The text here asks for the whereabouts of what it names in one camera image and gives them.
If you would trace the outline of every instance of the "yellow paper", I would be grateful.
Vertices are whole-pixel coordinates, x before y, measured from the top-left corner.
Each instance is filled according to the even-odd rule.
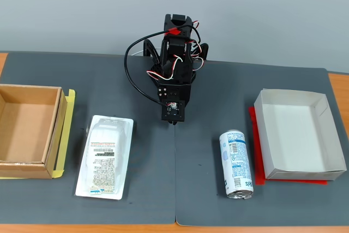
[[[56,169],[53,171],[52,178],[59,178],[63,175],[63,172],[64,172],[64,163],[65,163],[65,156],[67,155],[71,119],[73,117],[75,91],[73,89],[70,89],[69,95],[65,96],[65,98],[67,99],[67,110],[65,112],[61,142],[59,144]],[[0,180],[18,180],[18,179],[23,179],[23,178],[21,178],[21,177],[0,177]]]

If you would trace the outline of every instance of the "open box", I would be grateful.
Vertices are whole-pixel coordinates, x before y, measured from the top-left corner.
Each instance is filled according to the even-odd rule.
[[[52,178],[66,109],[60,87],[0,85],[0,177]]]
[[[346,171],[325,94],[265,89],[255,111],[266,179],[335,180]]]

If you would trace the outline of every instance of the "white wall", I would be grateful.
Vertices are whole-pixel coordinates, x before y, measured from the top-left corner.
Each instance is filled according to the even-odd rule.
[[[200,21],[211,60],[349,72],[349,0],[0,0],[0,50],[123,54],[167,13]]]

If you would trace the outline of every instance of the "red paper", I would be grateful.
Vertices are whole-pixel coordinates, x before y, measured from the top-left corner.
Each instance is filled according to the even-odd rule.
[[[165,33],[165,35],[172,34],[172,35],[179,35],[180,30],[177,29],[177,27],[170,28],[168,32]]]
[[[258,133],[257,118],[255,108],[252,106],[249,108],[250,117],[253,128],[253,141],[255,151],[255,184],[262,186],[266,183],[266,176],[264,174],[263,156],[261,150],[260,135]],[[283,182],[298,182],[298,183],[310,183],[327,185],[326,180],[268,180],[268,181],[283,181]]]

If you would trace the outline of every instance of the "wooden table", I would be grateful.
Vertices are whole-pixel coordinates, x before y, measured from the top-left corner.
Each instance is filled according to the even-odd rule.
[[[6,60],[6,53],[0,53],[0,74]],[[329,74],[339,111],[349,134],[349,75]],[[349,226],[302,226],[302,227],[194,227],[171,225],[0,225],[0,232],[349,232]]]

